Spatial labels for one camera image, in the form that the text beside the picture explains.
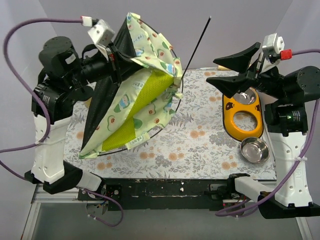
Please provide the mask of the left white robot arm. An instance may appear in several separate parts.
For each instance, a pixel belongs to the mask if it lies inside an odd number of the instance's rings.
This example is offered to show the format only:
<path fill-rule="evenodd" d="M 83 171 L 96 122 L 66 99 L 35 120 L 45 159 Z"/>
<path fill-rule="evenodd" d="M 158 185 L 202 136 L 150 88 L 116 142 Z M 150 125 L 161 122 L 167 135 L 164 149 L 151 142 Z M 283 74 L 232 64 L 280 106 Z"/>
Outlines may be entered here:
<path fill-rule="evenodd" d="M 56 36 L 44 44 L 38 55 L 43 68 L 31 110 L 36 137 L 44 141 L 35 148 L 33 166 L 24 176 L 33 184 L 43 184 L 49 194 L 81 188 L 88 189 L 95 200 L 106 196 L 101 177 L 66 162 L 64 147 L 74 105 L 97 96 L 90 84 L 102 88 L 106 101 L 101 107 L 106 111 L 120 83 L 141 69 L 132 61 L 136 53 L 129 36 L 118 36 L 109 46 L 114 60 L 107 60 L 100 52 L 85 57 L 77 54 L 68 37 Z"/>

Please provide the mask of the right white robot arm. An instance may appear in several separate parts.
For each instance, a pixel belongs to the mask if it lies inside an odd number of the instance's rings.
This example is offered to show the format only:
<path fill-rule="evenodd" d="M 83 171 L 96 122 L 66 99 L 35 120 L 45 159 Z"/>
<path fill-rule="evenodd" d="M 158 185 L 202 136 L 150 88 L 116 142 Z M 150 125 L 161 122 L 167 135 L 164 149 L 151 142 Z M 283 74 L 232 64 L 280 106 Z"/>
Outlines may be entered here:
<path fill-rule="evenodd" d="M 309 192 L 306 176 L 306 152 L 316 127 L 317 111 L 308 120 L 305 104 L 320 105 L 320 70 L 305 66 L 281 75 L 277 64 L 299 54 L 281 47 L 256 42 L 249 48 L 214 59 L 214 63 L 237 72 L 236 76 L 209 77 L 206 81 L 231 98 L 249 88 L 274 97 L 264 107 L 264 121 L 273 148 L 277 186 L 269 189 L 246 173 L 236 173 L 227 180 L 226 192 L 232 199 L 241 195 L 253 201 L 216 212 L 218 217 L 247 217 L 259 211 L 265 219 L 317 217 L 320 207 Z"/>

